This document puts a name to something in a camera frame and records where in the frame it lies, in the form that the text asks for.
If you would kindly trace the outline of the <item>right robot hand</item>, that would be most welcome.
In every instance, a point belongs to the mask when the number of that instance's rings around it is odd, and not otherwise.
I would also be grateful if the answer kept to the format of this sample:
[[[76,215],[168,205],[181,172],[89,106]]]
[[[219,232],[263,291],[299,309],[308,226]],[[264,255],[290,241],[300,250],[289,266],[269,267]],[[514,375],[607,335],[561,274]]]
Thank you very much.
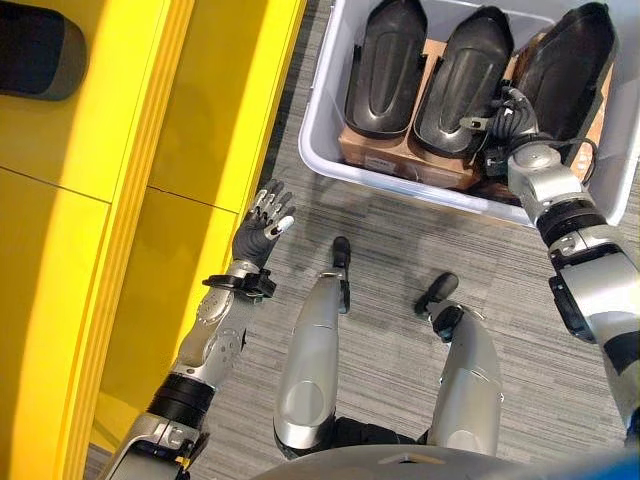
[[[498,99],[492,102],[494,112],[489,117],[466,116],[459,126],[472,132],[483,132],[489,138],[511,143],[526,135],[537,135],[539,127],[529,99],[517,88],[503,86]]]

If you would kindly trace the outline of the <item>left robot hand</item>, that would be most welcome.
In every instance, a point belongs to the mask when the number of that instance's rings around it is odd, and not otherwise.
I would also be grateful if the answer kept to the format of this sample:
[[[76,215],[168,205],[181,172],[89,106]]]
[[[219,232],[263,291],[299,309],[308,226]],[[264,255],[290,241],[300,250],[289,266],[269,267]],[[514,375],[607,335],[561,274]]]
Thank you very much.
[[[278,238],[294,224],[293,195],[283,181],[269,180],[261,187],[232,241],[232,259],[263,268]]]

